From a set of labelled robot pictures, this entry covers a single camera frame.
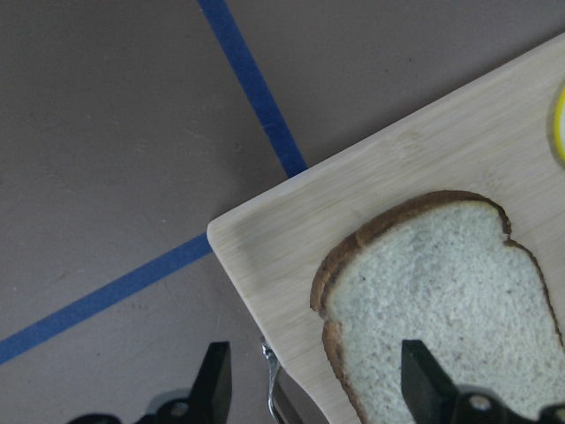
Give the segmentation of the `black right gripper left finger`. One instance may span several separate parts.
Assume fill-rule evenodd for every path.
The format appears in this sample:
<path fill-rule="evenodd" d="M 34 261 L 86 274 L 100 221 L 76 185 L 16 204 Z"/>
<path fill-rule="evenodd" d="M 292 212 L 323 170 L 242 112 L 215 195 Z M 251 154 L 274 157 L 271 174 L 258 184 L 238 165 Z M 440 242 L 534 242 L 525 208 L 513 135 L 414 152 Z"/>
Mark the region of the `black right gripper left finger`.
<path fill-rule="evenodd" d="M 226 423 L 232 398 L 230 343 L 213 342 L 186 400 L 183 423 Z"/>

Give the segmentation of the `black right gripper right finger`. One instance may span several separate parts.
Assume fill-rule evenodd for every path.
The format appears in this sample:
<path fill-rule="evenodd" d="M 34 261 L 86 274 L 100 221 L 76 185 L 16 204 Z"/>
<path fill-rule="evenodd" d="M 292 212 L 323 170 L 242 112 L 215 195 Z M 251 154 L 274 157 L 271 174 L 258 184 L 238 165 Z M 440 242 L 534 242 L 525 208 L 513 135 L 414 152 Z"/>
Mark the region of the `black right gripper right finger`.
<path fill-rule="evenodd" d="M 401 390 L 418 424 L 468 422 L 462 391 L 421 340 L 402 341 Z"/>

